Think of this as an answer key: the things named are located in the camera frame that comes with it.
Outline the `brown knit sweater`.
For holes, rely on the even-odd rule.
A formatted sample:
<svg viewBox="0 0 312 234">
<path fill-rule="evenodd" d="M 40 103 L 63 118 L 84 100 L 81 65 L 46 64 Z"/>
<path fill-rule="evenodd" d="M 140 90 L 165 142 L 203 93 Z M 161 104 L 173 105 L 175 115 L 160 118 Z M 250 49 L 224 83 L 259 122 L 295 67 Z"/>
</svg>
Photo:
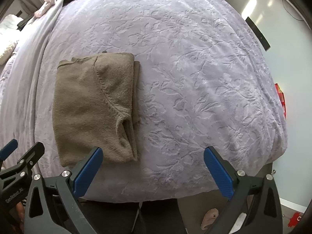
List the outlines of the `brown knit sweater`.
<svg viewBox="0 0 312 234">
<path fill-rule="evenodd" d="M 52 125 L 60 164 L 73 166 L 93 147 L 104 161 L 137 161 L 134 124 L 140 63 L 131 53 L 63 60 L 57 68 Z"/>
</svg>

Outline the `white knitted pillow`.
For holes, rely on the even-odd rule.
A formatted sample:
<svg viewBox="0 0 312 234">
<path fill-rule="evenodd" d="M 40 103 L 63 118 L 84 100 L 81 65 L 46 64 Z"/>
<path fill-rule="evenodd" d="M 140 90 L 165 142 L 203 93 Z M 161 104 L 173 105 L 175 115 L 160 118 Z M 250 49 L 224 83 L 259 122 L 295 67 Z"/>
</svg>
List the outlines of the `white knitted pillow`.
<svg viewBox="0 0 312 234">
<path fill-rule="evenodd" d="M 8 14 L 3 21 L 1 21 L 1 65 L 8 60 L 17 45 L 21 34 L 21 31 L 18 29 L 18 24 L 22 20 L 22 18 L 14 14 Z"/>
</svg>

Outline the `red object on floor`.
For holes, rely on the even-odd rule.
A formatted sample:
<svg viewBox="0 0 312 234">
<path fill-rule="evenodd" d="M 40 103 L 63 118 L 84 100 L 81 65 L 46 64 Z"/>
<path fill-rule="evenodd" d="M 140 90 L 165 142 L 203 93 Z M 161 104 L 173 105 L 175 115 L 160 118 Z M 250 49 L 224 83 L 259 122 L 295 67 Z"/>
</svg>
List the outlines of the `red object on floor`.
<svg viewBox="0 0 312 234">
<path fill-rule="evenodd" d="M 284 117 L 286 117 L 286 105 L 285 105 L 285 96 L 284 96 L 284 93 L 283 91 L 280 89 L 279 85 L 277 83 L 274 84 L 275 85 L 275 88 L 276 88 L 276 91 L 278 93 L 278 96 L 279 96 L 279 99 L 280 99 L 280 102 L 281 102 L 281 105 L 282 105 L 282 108 L 283 108 L 283 111 L 284 111 Z"/>
</svg>

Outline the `black garment on bed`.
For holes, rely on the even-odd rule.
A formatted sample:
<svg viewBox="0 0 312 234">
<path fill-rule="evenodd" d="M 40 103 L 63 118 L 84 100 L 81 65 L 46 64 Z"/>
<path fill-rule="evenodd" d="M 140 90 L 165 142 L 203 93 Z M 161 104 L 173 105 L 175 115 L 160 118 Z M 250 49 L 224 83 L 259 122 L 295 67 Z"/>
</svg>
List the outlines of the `black garment on bed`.
<svg viewBox="0 0 312 234">
<path fill-rule="evenodd" d="M 28 21 L 29 21 L 30 19 L 32 19 L 33 16 L 34 16 L 34 14 L 30 14 L 30 15 L 28 15 L 25 19 L 23 19 L 21 22 L 19 22 L 19 23 L 17 24 L 17 29 L 18 29 L 19 31 L 21 31 L 21 30 L 26 26 L 26 24 L 28 23 Z"/>
</svg>

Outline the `lavender embossed bed blanket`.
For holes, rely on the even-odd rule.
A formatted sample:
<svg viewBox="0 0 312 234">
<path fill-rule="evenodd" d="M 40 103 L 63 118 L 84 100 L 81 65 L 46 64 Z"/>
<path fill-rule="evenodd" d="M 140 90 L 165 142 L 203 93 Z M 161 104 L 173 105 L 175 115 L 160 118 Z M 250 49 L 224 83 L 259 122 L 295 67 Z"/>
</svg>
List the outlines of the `lavender embossed bed blanket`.
<svg viewBox="0 0 312 234">
<path fill-rule="evenodd" d="M 61 61 L 131 53 L 140 63 L 134 124 L 138 159 L 103 161 L 85 198 L 114 203 L 182 198 L 216 189 L 204 163 L 213 146 L 256 175 L 287 149 L 284 111 L 258 42 L 225 0 L 57 0 L 23 28 L 1 74 L 1 146 L 36 142 L 33 173 L 59 175 L 52 125 Z"/>
</svg>

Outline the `pink white garment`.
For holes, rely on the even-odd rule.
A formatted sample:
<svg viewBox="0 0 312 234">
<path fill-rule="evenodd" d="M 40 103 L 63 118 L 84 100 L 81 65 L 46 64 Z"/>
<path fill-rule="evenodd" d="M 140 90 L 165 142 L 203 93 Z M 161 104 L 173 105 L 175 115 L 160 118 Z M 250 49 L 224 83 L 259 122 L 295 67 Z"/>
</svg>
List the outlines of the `pink white garment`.
<svg viewBox="0 0 312 234">
<path fill-rule="evenodd" d="M 36 11 L 34 12 L 34 17 L 35 18 L 41 18 L 48 10 L 50 7 L 55 5 L 57 0 L 44 0 L 43 5 Z"/>
</svg>

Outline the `wall mounted television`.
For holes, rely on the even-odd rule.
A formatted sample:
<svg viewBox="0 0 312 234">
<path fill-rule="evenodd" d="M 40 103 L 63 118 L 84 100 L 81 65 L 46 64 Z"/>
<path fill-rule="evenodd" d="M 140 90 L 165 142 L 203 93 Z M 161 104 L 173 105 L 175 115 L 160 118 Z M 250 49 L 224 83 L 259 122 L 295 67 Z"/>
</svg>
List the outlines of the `wall mounted television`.
<svg viewBox="0 0 312 234">
<path fill-rule="evenodd" d="M 263 46 L 264 50 L 267 51 L 271 47 L 267 39 L 264 37 L 263 33 L 259 30 L 259 28 L 256 26 L 256 24 L 249 18 L 246 18 L 246 23 L 251 28 L 253 33 L 256 35 L 258 40 L 260 41 L 261 45 Z"/>
</svg>

